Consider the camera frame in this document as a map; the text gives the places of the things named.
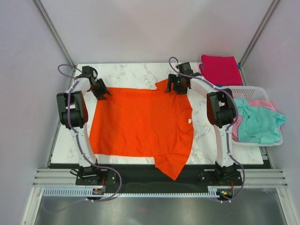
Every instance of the pink folded shirt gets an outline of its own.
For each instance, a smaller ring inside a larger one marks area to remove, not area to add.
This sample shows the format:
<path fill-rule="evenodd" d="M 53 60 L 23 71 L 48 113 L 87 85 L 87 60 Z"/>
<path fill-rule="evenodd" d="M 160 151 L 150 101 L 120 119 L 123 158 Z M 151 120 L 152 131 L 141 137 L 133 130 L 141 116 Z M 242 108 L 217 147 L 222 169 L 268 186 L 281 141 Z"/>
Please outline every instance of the pink folded shirt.
<path fill-rule="evenodd" d="M 253 107 L 265 107 L 267 109 L 271 109 L 276 111 L 274 105 L 268 101 L 268 100 L 253 100 L 251 102 L 249 102 L 249 106 L 253 106 Z M 238 121 L 233 125 L 232 127 L 232 139 L 235 141 L 239 141 L 238 138 L 238 129 L 240 126 L 240 123 L 242 122 L 243 118 L 239 115 L 238 116 Z"/>

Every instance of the black mount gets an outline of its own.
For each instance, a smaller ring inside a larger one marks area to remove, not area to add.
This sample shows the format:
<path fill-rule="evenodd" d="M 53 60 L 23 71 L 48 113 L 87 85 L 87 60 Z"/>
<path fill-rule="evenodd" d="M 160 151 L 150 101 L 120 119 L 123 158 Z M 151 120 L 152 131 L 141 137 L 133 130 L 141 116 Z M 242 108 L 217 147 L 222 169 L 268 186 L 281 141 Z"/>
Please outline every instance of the black mount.
<path fill-rule="evenodd" d="M 66 128 L 71 129 L 68 123 L 68 94 L 63 92 L 56 96 L 60 122 Z M 89 120 L 88 110 L 86 108 L 83 93 L 74 91 L 71 93 L 71 104 L 75 104 L 75 109 L 70 109 L 70 120 L 73 127 L 83 128 L 84 124 Z"/>
<path fill-rule="evenodd" d="M 108 88 L 102 79 L 96 80 L 98 72 L 90 66 L 82 67 L 82 74 L 78 78 L 88 78 L 90 81 L 90 91 L 93 92 L 97 100 L 106 99 L 104 94 L 111 95 Z M 75 108 L 70 109 L 70 119 L 73 127 L 83 128 L 84 124 L 88 122 L 88 110 L 85 105 L 83 93 L 81 91 L 74 91 L 71 93 L 71 105 L 74 104 Z M 68 124 L 68 93 L 59 93 L 56 96 L 60 122 L 66 128 L 71 129 Z"/>
<path fill-rule="evenodd" d="M 180 73 L 190 75 L 190 76 L 200 76 L 200 73 L 194 73 L 191 69 L 189 62 L 185 62 L 176 66 Z M 176 94 L 187 94 L 188 88 L 191 88 L 191 78 L 181 76 L 179 74 L 169 74 L 168 76 L 168 86 L 166 92 L 170 92 L 172 90 L 176 91 Z"/>
<path fill-rule="evenodd" d="M 119 186 L 120 181 L 114 171 L 99 169 L 94 166 L 80 166 L 77 173 L 76 185 L 109 187 Z"/>
<path fill-rule="evenodd" d="M 232 91 L 229 88 L 223 89 L 232 97 Z M 211 92 L 207 96 L 207 118 L 212 125 L 222 128 L 223 125 L 231 124 L 236 112 L 233 102 L 223 92 Z"/>
<path fill-rule="evenodd" d="M 90 81 L 90 91 L 93 92 L 97 100 L 106 99 L 105 94 L 111 95 L 108 88 L 104 84 L 102 78 L 96 80 L 98 72 L 90 66 L 82 67 L 82 74 L 78 78 L 88 78 Z"/>
<path fill-rule="evenodd" d="M 242 177 L 237 170 L 237 165 L 223 166 L 216 162 L 214 171 L 200 171 L 199 177 L 202 186 L 231 186 L 231 181 L 235 186 L 242 185 Z"/>

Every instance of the white marble table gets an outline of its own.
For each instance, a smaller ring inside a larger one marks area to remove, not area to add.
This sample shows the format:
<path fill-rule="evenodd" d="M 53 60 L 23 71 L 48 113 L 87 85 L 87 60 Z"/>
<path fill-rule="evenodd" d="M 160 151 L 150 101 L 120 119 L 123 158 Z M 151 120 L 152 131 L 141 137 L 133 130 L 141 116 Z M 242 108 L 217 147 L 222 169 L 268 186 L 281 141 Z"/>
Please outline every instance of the white marble table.
<path fill-rule="evenodd" d="M 168 78 L 173 73 L 168 63 L 130 63 L 130 64 L 79 64 L 92 66 L 98 71 L 98 76 L 103 78 L 106 86 L 156 89 L 155 83 Z M 194 71 L 199 72 L 199 63 L 191 63 Z M 194 140 L 191 154 L 187 164 L 214 164 L 217 157 L 217 145 L 213 126 L 206 116 L 206 98 L 188 90 L 188 99 L 193 108 L 192 121 L 194 125 Z M 89 111 L 87 123 L 88 133 L 92 125 L 97 100 L 91 92 L 84 96 Z M 233 156 L 243 164 L 263 164 L 260 149 L 258 147 L 246 147 L 233 145 Z M 152 157 L 121 157 L 97 154 L 100 164 L 154 164 Z M 54 147 L 52 164 L 78 164 L 79 159 L 75 144 L 69 131 L 61 126 Z"/>

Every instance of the white laundry basket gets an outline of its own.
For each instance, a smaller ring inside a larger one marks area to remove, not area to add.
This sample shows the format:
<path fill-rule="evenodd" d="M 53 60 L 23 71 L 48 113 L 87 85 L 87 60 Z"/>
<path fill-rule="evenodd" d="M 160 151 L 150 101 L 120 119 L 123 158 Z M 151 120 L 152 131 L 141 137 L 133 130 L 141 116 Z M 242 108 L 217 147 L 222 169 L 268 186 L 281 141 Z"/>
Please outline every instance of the white laundry basket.
<path fill-rule="evenodd" d="M 267 92 L 261 87 L 254 87 L 254 86 L 226 86 L 222 88 L 230 88 L 232 94 L 235 98 L 242 98 L 248 102 L 252 100 L 269 100 Z M 281 145 L 283 143 L 283 137 L 281 130 L 279 130 L 280 134 L 280 141 L 274 142 L 274 144 L 259 144 L 259 143 L 252 143 L 252 142 L 236 142 L 232 140 L 233 144 L 236 145 L 246 145 L 246 146 L 274 146 L 274 145 Z"/>

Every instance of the teal shirt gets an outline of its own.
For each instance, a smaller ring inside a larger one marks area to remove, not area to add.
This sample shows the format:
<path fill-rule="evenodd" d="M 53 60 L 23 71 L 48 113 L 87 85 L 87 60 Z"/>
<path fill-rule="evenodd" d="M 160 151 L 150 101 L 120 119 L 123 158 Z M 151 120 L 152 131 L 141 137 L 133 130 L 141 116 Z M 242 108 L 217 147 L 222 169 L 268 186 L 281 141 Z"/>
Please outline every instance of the teal shirt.
<path fill-rule="evenodd" d="M 285 116 L 265 107 L 249 106 L 241 98 L 234 99 L 243 120 L 238 129 L 240 142 L 273 144 L 280 141 L 279 127 L 285 123 Z"/>

